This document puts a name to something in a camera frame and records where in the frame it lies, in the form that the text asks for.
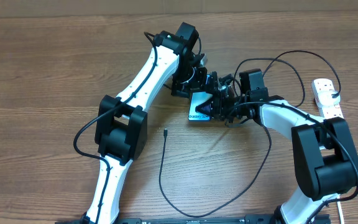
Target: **black plastic cover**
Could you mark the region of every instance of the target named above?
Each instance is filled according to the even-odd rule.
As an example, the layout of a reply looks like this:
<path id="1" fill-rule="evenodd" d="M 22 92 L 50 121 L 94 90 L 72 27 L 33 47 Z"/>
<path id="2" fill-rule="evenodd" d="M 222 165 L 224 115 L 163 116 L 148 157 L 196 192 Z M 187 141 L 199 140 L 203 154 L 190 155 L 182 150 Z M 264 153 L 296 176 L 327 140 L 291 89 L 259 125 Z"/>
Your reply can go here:
<path id="1" fill-rule="evenodd" d="M 119 104 L 119 99 L 106 95 L 100 102 L 99 116 Z M 99 145 L 98 152 L 102 156 L 114 156 L 124 165 L 129 159 L 137 159 L 146 144 L 147 113 L 140 106 L 124 105 L 115 115 L 128 116 L 128 125 L 116 121 L 112 113 L 104 116 L 96 124 L 94 141 Z"/>
<path id="2" fill-rule="evenodd" d="M 183 86 L 183 83 L 193 76 L 193 67 L 200 64 L 201 56 L 193 53 L 193 47 L 198 39 L 196 28 L 186 22 L 182 22 L 176 34 L 162 31 L 154 36 L 156 46 L 164 46 L 173 50 L 173 53 L 179 55 L 179 64 L 176 72 L 172 75 L 171 95 L 189 98 L 190 89 L 193 86 Z"/>
<path id="3" fill-rule="evenodd" d="M 259 68 L 240 72 L 239 76 L 242 92 L 249 91 L 248 101 L 266 101 L 269 98 L 269 92 L 265 87 L 262 71 Z"/>
<path id="4" fill-rule="evenodd" d="M 332 118 L 325 120 L 324 125 L 336 135 L 358 171 L 358 156 L 346 121 Z M 322 131 L 317 125 L 307 124 L 291 129 L 296 181 L 302 192 L 314 201 L 329 194 L 344 194 L 356 186 L 356 174 L 349 158 Z M 323 157 L 321 145 L 334 148 L 334 154 Z"/>

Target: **wooden table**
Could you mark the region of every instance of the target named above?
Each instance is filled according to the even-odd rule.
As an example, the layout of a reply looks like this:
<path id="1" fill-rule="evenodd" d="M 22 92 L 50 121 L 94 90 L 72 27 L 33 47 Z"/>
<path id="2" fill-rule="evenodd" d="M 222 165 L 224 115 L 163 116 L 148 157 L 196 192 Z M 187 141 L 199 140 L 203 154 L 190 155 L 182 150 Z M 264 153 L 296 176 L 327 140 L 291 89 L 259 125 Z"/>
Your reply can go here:
<path id="1" fill-rule="evenodd" d="M 143 31 L 175 32 L 182 21 L 196 26 L 209 71 L 233 73 L 251 57 L 311 50 L 326 57 L 341 77 L 342 111 L 358 151 L 358 11 L 90 16 L 0 19 L 0 223 L 72 220 L 94 194 L 99 161 L 79 156 L 75 133 L 115 96 L 145 63 L 150 43 Z M 334 76 L 312 55 L 283 59 L 306 85 L 301 108 L 318 114 L 310 83 Z M 265 68 L 253 62 L 241 70 Z M 275 64 L 265 77 L 271 95 L 301 100 L 293 71 Z M 237 195 L 254 177 L 267 151 L 261 127 L 228 129 L 222 122 L 190 123 L 189 100 L 162 89 L 149 111 L 149 139 L 127 175 L 122 217 L 183 218 L 162 197 L 158 170 L 163 129 L 168 128 L 162 184 L 169 199 L 191 214 L 206 213 Z M 291 142 L 271 131 L 273 148 L 252 188 L 210 217 L 272 213 L 296 188 Z M 96 154 L 94 127 L 80 139 Z M 358 197 L 342 204 L 348 223 L 358 223 Z M 325 209 L 337 222 L 336 206 Z"/>

